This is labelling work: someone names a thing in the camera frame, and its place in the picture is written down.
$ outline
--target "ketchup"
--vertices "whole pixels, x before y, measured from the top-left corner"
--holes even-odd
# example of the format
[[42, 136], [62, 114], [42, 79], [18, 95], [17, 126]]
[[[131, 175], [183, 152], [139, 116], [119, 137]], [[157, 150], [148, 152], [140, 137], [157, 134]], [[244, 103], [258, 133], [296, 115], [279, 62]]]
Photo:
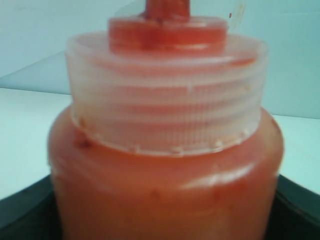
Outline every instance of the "ketchup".
[[283, 156], [266, 45], [147, 0], [71, 38], [48, 140], [64, 240], [262, 240]]

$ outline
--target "ribbed cap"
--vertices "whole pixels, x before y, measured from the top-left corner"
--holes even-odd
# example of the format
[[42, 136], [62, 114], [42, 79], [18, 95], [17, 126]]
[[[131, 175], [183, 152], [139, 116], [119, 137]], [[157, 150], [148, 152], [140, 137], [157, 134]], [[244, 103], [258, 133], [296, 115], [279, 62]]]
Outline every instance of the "ribbed cap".
[[89, 138], [148, 155], [219, 152], [258, 128], [268, 64], [258, 40], [229, 35], [215, 55], [115, 54], [104, 32], [66, 51], [73, 120]]

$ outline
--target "white wall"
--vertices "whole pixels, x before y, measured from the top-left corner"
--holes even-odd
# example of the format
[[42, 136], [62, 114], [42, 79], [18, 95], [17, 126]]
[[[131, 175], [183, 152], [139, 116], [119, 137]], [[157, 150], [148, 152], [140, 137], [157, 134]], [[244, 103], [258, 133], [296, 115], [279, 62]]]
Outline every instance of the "white wall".
[[[230, 31], [269, 44], [264, 107], [273, 114], [320, 119], [320, 0], [191, 0], [191, 5], [195, 15], [232, 13]], [[69, 93], [67, 38], [105, 29], [114, 13], [143, 7], [143, 0], [0, 1], [0, 88]]]

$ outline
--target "white surface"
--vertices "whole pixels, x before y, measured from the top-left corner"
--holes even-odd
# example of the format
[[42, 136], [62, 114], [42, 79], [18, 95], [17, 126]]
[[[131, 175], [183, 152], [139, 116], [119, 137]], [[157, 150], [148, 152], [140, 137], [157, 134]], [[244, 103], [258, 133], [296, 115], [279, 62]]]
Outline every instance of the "white surface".
[[[69, 95], [0, 88], [0, 200], [49, 174], [47, 135]], [[275, 116], [285, 138], [281, 173], [320, 194], [320, 120]]]
[[[0, 88], [69, 93], [67, 38], [105, 29], [115, 13], [139, 13], [144, 1], [0, 0]], [[320, 119], [320, 0], [191, 0], [191, 7], [194, 15], [232, 13], [231, 31], [268, 43], [265, 108]]]

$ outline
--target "bottle body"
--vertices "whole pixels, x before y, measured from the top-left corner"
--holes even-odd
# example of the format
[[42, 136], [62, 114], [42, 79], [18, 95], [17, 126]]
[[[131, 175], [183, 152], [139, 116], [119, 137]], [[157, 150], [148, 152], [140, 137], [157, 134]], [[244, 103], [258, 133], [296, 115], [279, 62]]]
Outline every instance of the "bottle body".
[[48, 148], [64, 240], [262, 240], [283, 139], [261, 110], [258, 129], [241, 144], [150, 156], [87, 138], [67, 108]]

